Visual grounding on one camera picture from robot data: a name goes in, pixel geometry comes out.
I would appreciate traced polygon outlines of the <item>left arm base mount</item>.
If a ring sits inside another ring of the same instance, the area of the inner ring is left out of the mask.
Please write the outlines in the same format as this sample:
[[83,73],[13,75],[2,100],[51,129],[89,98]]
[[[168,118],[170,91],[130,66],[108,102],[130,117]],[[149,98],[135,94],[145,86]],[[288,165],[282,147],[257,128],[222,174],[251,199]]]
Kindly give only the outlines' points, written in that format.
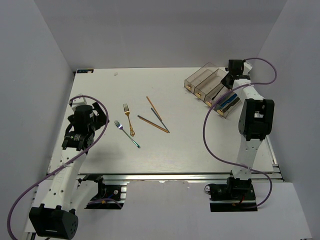
[[97,186],[95,195],[90,199],[85,209],[88,210],[121,210],[124,206],[127,183],[104,180],[102,175],[90,174],[77,179],[77,189],[84,182],[94,182]]

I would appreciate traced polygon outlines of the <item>black spoon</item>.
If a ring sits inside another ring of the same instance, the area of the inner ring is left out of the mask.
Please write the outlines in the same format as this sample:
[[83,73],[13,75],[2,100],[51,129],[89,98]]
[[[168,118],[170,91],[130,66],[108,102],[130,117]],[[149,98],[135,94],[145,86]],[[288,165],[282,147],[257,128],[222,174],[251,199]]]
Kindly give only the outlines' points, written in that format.
[[218,86],[216,86],[216,87],[210,92],[209,98],[213,101],[223,88],[224,88],[224,86],[221,85],[221,84],[219,84]]

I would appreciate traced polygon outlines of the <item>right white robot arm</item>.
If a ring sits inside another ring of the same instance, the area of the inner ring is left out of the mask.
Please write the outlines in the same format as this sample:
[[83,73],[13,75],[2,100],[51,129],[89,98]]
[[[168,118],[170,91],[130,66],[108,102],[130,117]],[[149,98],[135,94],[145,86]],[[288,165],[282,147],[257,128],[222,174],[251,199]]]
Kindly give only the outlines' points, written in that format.
[[226,195],[236,200],[252,184],[251,169],[261,143],[271,133],[275,103],[261,96],[251,83],[252,66],[241,59],[228,61],[228,74],[223,84],[233,90],[243,103],[238,121],[240,147],[231,177],[227,179]]

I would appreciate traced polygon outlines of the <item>blue knife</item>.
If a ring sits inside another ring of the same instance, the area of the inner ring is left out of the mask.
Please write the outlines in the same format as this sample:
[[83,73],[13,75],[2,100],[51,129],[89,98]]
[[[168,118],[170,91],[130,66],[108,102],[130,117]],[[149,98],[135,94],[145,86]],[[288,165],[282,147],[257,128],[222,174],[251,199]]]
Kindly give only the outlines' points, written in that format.
[[233,94],[231,96],[229,96],[228,98],[224,99],[220,104],[220,108],[224,108],[227,104],[231,103],[232,101],[234,101],[237,98],[237,94]]

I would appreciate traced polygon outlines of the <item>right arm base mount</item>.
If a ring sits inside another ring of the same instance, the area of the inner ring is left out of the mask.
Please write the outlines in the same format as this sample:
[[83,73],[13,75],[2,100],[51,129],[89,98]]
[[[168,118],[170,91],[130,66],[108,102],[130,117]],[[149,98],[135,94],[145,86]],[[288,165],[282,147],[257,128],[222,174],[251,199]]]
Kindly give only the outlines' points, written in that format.
[[248,190],[227,191],[227,184],[210,183],[204,187],[209,195],[209,206],[212,213],[257,212],[256,195],[253,186]]

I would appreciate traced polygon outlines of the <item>black knife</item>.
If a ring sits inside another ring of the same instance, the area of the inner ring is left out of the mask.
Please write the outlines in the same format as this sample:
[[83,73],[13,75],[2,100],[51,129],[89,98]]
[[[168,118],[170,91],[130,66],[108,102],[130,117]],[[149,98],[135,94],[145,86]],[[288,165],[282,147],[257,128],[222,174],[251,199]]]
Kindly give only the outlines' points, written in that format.
[[232,108],[234,105],[236,105],[240,99],[237,97],[234,101],[228,103],[224,108],[220,108],[220,110],[224,113],[227,112],[230,108]]

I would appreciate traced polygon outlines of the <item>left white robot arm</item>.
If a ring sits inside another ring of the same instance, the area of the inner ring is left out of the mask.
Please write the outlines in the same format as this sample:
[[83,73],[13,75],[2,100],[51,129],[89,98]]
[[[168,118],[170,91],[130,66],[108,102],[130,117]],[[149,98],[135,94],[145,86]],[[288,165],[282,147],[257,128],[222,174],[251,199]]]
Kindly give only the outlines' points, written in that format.
[[106,187],[99,182],[82,184],[79,190],[74,190],[74,186],[87,149],[94,144],[95,132],[109,123],[107,115],[98,102],[74,103],[72,110],[61,145],[60,170],[53,174],[51,186],[39,206],[33,206],[28,215],[40,237],[73,239],[79,224],[77,210],[90,198],[99,200],[106,193]]

